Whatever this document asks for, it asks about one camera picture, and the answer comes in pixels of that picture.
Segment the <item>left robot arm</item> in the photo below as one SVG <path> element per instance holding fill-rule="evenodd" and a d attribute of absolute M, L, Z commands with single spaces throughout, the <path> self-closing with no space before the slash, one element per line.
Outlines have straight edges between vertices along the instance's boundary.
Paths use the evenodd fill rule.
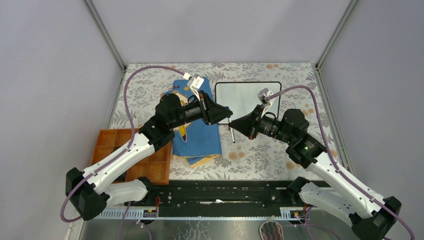
<path fill-rule="evenodd" d="M 66 199 L 60 210 L 61 220 L 71 222 L 64 215 L 68 202 L 78 212 L 77 219 L 84 221 L 97 217 L 108 206 L 138 201 L 144 206 L 152 204 L 155 200 L 154 187 L 146 178 L 117 184 L 114 180 L 171 142 L 175 128 L 196 120 L 214 125 L 232 114 L 229 107 L 215 103 L 204 91 L 199 92 L 196 100 L 185 105 L 181 105 L 174 93 L 163 95 L 155 107 L 155 114 L 138 132 L 131 131 L 132 136 L 127 143 L 94 165 L 83 170 L 74 167 L 66 173 Z"/>

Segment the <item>white whiteboard marker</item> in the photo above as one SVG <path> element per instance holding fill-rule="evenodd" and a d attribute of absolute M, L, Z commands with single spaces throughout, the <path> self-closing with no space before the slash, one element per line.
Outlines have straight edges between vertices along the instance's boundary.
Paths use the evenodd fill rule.
<path fill-rule="evenodd" d="M 235 138 L 235 133 L 234 133 L 234 129 L 231 128 L 230 126 L 228 127 L 229 131 L 230 131 L 230 135 L 231 135 L 231 140 L 233 143 L 236 143 L 236 138 Z"/>

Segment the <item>black framed whiteboard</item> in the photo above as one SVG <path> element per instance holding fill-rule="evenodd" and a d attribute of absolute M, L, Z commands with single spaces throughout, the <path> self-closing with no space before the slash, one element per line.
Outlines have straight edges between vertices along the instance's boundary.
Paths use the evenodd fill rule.
<path fill-rule="evenodd" d="M 261 103 L 258 94 L 265 88 L 275 94 L 282 90 L 282 84 L 278 81 L 218 82 L 214 87 L 215 102 L 229 107 L 233 121 L 249 114 Z"/>

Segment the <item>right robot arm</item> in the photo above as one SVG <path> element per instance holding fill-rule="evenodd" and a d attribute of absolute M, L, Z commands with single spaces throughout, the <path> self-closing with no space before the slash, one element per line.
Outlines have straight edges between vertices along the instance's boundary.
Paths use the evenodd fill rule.
<path fill-rule="evenodd" d="M 324 180 L 333 192 L 311 181 L 297 177 L 287 191 L 287 201 L 293 206 L 302 203 L 318 207 L 351 227 L 361 240 L 382 240 L 396 223 L 402 204 L 394 196 L 384 197 L 359 181 L 348 170 L 332 162 L 328 151 L 307 130 L 309 122 L 299 109 L 288 109 L 281 120 L 254 110 L 229 123 L 229 126 L 253 140 L 258 134 L 287 143 L 289 158 L 305 170 Z"/>

